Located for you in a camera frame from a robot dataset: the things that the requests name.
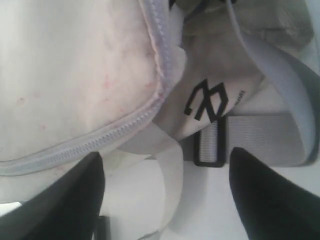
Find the zipper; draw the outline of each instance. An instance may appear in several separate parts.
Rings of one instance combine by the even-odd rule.
[[[99,129],[88,135],[73,139],[71,142],[64,142],[57,146],[45,149],[41,152],[22,157],[19,159],[0,162],[0,176],[19,176],[39,172],[57,167],[72,161],[80,160],[90,152],[99,151],[124,137],[139,127],[149,123],[149,120],[159,111],[164,99],[171,89],[171,67],[170,44],[166,35],[165,13],[163,5],[158,0],[143,1],[141,4],[146,22],[149,23],[149,34],[156,39],[153,41],[158,60],[158,75],[163,84],[163,90],[157,89],[153,101],[146,106],[143,114],[128,123],[125,123],[113,130]]]

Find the zipper track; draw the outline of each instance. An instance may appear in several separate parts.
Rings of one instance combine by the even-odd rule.
[[[95,136],[92,136],[89,140],[81,139],[86,138],[86,136],[79,137],[74,140],[74,142],[83,143],[62,143],[27,157],[0,162],[0,176],[30,174],[79,160],[90,152],[98,151],[102,147],[106,147],[114,143],[116,140],[119,140],[121,137],[132,133],[139,126],[148,123],[148,120],[150,120],[152,116],[156,115],[171,89],[171,82],[168,80],[170,80],[172,76],[172,58],[169,51],[169,41],[166,36],[168,31],[164,24],[165,16],[162,3],[158,0],[148,0],[144,1],[143,4],[143,10],[145,11],[146,18],[150,21],[151,25],[151,28],[149,26],[148,29],[149,34],[153,38],[157,39],[157,41],[153,42],[153,45],[157,50],[159,50],[157,51],[157,57],[159,58],[159,67],[160,70],[162,70],[163,75],[163,77],[160,77],[164,82],[163,97],[157,97],[157,99],[154,99],[153,103],[151,103],[145,110],[145,113],[141,114],[138,118],[129,123],[123,124],[122,126],[107,133],[104,133],[105,131],[101,132],[101,130],[98,130],[97,133],[93,133]]]

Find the black logo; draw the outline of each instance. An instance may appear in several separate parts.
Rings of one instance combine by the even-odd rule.
[[[222,116],[229,102],[226,88],[223,82],[209,89],[208,79],[205,79],[202,82],[200,82],[197,86],[195,86],[186,103],[184,114],[188,116],[191,115],[193,110],[190,108],[190,106],[192,102],[195,100],[195,97],[198,91],[200,91],[201,89],[203,92],[203,100],[200,104],[199,109],[195,114],[194,119],[200,121],[202,115],[204,114],[204,111],[206,110],[206,112],[208,113],[210,122],[213,123],[215,120],[217,120],[219,117]],[[219,105],[219,108],[216,114],[211,102],[211,96],[213,96],[214,94],[219,94],[219,97],[221,99],[221,103]]]

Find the printed logo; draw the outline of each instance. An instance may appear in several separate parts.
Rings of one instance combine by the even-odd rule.
[[[202,90],[203,92],[203,100],[200,104],[199,109],[196,111],[195,120],[200,121],[202,118],[204,111],[206,110],[210,122],[213,123],[216,121],[219,117],[222,116],[224,111],[226,110],[226,107],[228,105],[229,99],[227,96],[226,88],[223,82],[219,83],[218,85],[214,86],[213,88],[209,89],[209,83],[208,79],[203,80],[200,82],[195,88],[193,89],[187,103],[184,109],[184,114],[190,116],[193,112],[193,109],[191,109],[191,104],[196,98],[197,93]],[[212,106],[211,97],[214,94],[219,94],[219,97],[221,99],[221,103],[219,105],[218,111],[215,114],[214,108]]]

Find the black strap buckle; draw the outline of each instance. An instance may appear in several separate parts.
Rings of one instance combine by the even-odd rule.
[[[223,116],[217,120],[217,146],[216,161],[204,162],[200,159],[201,132],[194,134],[193,162],[196,166],[207,168],[222,168],[227,162],[227,117]]]

